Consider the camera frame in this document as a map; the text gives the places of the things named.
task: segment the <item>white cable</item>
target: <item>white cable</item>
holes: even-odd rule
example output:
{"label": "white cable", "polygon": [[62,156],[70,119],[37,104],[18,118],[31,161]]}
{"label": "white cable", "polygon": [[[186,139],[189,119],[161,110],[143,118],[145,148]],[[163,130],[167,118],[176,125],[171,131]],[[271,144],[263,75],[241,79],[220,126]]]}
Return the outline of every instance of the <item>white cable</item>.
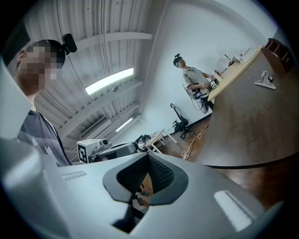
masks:
{"label": "white cable", "polygon": [[189,158],[189,155],[188,155],[187,153],[189,152],[191,145],[192,145],[193,142],[196,140],[196,138],[198,138],[199,140],[201,139],[201,137],[202,137],[201,132],[202,132],[204,129],[206,129],[206,128],[207,128],[207,126],[204,127],[204,128],[200,131],[200,133],[194,138],[194,140],[192,141],[192,143],[190,144],[190,146],[189,146],[189,148],[188,148],[188,151],[186,152],[186,151],[184,150],[184,151],[182,152],[181,156],[183,157],[183,160],[187,160],[187,159]]}

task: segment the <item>white wall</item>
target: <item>white wall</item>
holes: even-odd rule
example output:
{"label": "white wall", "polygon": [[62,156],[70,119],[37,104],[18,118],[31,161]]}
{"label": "white wall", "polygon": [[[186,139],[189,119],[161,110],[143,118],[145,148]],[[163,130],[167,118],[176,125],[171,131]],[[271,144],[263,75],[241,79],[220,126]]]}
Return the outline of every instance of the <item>white wall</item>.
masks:
{"label": "white wall", "polygon": [[[243,12],[246,12],[245,17],[241,16]],[[187,65],[210,74],[220,58],[216,51],[218,47],[232,56],[246,47],[266,44],[267,38],[273,37],[276,30],[270,17],[250,0],[170,1],[149,78],[144,84],[142,127],[140,122],[131,126],[120,141],[135,140],[141,134],[152,134],[162,128],[173,132],[171,124],[178,118],[170,103],[176,105],[189,123],[206,116],[194,109],[182,87],[181,70],[172,63],[177,53]]]}

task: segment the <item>gray t-shirt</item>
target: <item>gray t-shirt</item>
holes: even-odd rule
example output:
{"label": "gray t-shirt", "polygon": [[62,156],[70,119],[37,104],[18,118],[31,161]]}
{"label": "gray t-shirt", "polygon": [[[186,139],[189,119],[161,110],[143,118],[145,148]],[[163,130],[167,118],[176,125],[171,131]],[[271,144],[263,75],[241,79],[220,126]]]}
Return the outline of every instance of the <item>gray t-shirt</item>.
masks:
{"label": "gray t-shirt", "polygon": [[51,155],[59,167],[71,165],[56,130],[39,112],[30,110],[18,139],[33,145],[42,154]]}
{"label": "gray t-shirt", "polygon": [[[199,84],[209,84],[210,82],[207,78],[204,77],[202,72],[195,67],[190,67],[190,69],[183,70],[182,72],[182,81],[183,86],[186,89],[189,85],[199,83]],[[209,90],[207,88],[200,89],[201,98],[205,98],[209,96]]]}

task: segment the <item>wooden desk edge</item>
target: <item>wooden desk edge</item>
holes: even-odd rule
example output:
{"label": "wooden desk edge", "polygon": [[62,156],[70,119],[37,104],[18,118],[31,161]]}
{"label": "wooden desk edge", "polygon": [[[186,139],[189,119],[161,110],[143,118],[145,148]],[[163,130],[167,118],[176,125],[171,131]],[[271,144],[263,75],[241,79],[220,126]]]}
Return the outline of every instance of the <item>wooden desk edge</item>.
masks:
{"label": "wooden desk edge", "polygon": [[299,163],[299,151],[288,155],[286,157],[282,157],[279,159],[275,159],[275,160],[271,160],[271,161],[265,161],[265,162],[261,162],[261,163],[248,163],[248,164],[240,164],[240,165],[215,165],[215,164],[210,164],[210,163],[202,163],[200,162],[200,164],[205,165],[205,166],[209,166],[211,168],[214,169],[228,169],[228,170],[238,170],[238,169],[256,169],[256,168],[261,168],[261,167],[268,167],[268,166],[272,166],[275,165],[277,163],[281,163],[281,162],[285,162],[285,161],[293,161],[293,162],[297,162]]}
{"label": "wooden desk edge", "polygon": [[230,81],[227,83],[227,85],[223,86],[223,89],[221,89],[219,92],[215,93],[214,95],[211,96],[211,94],[209,94],[208,97],[208,101],[214,99],[217,95],[219,95],[222,91],[224,91],[230,84],[232,84],[250,65],[251,63],[253,63],[253,61],[258,57],[258,55],[262,52],[261,48],[263,46],[258,47],[257,52],[255,53],[255,55],[252,56],[252,58],[247,62],[247,64],[244,66],[244,68]]}

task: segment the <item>light fixture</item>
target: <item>light fixture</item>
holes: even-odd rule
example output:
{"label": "light fixture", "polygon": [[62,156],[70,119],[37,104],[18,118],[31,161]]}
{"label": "light fixture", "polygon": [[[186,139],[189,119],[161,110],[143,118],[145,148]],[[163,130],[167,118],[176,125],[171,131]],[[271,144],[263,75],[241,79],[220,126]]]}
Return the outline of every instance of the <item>light fixture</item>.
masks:
{"label": "light fixture", "polygon": [[92,85],[86,87],[85,90],[87,91],[87,93],[89,95],[91,95],[92,93],[98,91],[99,89],[101,89],[115,81],[121,80],[125,77],[132,76],[132,75],[133,75],[133,68],[123,70],[121,72],[118,72],[116,74],[108,76],[102,80],[99,80],[96,83],[93,83]]}
{"label": "light fixture", "polygon": [[130,118],[126,123],[124,123],[122,126],[120,126],[120,127],[116,130],[116,132],[119,132],[122,128],[124,128],[129,122],[132,121],[132,119],[133,119],[133,118]]}

